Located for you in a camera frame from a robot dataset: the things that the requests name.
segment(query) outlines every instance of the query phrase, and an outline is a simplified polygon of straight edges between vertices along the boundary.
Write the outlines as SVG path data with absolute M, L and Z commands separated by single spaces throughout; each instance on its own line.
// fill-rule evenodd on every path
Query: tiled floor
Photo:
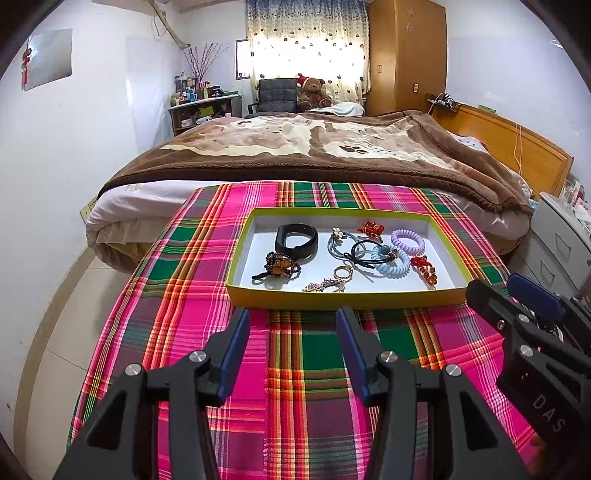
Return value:
M 41 360 L 27 426 L 25 468 L 51 479 L 66 451 L 78 393 L 103 325 L 129 275 L 95 258 L 74 289 Z

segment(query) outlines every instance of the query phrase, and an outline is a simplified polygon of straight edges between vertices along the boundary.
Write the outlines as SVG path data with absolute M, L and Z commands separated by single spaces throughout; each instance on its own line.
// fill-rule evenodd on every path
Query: wooden headboard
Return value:
M 456 135 L 476 137 L 493 157 L 519 172 L 518 162 L 513 155 L 515 139 L 518 137 L 515 122 L 468 105 L 460 106 L 457 113 L 434 107 L 433 118 Z M 521 176 L 534 191 L 534 198 L 537 200 L 540 192 L 559 196 L 573 165 L 572 155 L 525 127 L 521 128 L 521 135 Z

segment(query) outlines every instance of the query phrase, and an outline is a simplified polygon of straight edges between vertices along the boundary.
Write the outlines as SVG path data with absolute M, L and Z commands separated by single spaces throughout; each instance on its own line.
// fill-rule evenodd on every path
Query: santa hat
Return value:
M 310 77 L 303 77 L 303 76 L 299 76 L 297 79 L 297 86 L 300 88 L 304 88 L 304 85 L 306 84 L 306 81 L 308 81 Z

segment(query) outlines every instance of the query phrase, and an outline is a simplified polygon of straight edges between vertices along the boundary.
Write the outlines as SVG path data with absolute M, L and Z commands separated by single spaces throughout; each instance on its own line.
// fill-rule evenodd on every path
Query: dried branch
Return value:
M 228 48 L 229 47 L 224 48 L 221 43 L 206 43 L 201 51 L 201 55 L 199 55 L 197 47 L 194 48 L 194 51 L 190 47 L 183 50 L 185 59 L 187 60 L 189 68 L 191 68 L 197 83 L 203 83 L 203 79 L 205 75 L 207 75 L 213 62 L 216 61 Z

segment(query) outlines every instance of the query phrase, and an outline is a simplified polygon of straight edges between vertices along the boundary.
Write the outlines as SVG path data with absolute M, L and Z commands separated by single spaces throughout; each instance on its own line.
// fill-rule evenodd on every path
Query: teddy bear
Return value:
M 332 105 L 330 96 L 323 90 L 324 80 L 299 75 L 297 85 L 300 87 L 297 101 L 302 109 L 310 110 Z

